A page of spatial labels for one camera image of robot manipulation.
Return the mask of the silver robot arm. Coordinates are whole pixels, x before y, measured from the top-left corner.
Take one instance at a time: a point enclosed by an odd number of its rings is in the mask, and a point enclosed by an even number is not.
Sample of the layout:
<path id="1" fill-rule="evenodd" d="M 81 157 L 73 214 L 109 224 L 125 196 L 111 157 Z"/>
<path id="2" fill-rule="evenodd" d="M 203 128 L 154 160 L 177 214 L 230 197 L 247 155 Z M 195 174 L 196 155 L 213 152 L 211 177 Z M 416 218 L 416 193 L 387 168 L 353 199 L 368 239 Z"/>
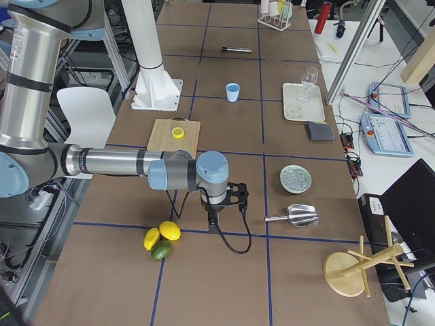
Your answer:
<path id="1" fill-rule="evenodd" d="M 104 3 L 10 1 L 7 10 L 14 35 L 1 109 L 2 197 L 22 194 L 58 177 L 140 176 L 148 179 L 152 189 L 199 192 L 211 233 L 220 232 L 218 217 L 223 208 L 237 205 L 245 214 L 246 185 L 228 181 L 228 161 L 219 152 L 194 158 L 182 149 L 114 151 L 45 141 L 60 45 L 65 39 L 103 39 Z"/>

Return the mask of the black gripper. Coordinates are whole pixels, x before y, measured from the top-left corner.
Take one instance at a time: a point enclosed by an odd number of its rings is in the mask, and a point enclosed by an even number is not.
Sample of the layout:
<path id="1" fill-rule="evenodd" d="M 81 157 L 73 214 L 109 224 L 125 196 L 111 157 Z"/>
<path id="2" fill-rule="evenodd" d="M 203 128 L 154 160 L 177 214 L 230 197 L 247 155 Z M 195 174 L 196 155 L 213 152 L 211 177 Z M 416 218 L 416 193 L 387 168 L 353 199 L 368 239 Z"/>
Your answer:
<path id="1" fill-rule="evenodd" d="M 224 192 L 211 197 L 207 190 L 199 188 L 201 193 L 201 204 L 208 214 L 208 231 L 210 234 L 219 234 L 219 212 L 227 206 L 237 205 L 243 217 L 247 211 L 247 185 L 245 183 L 228 182 Z"/>

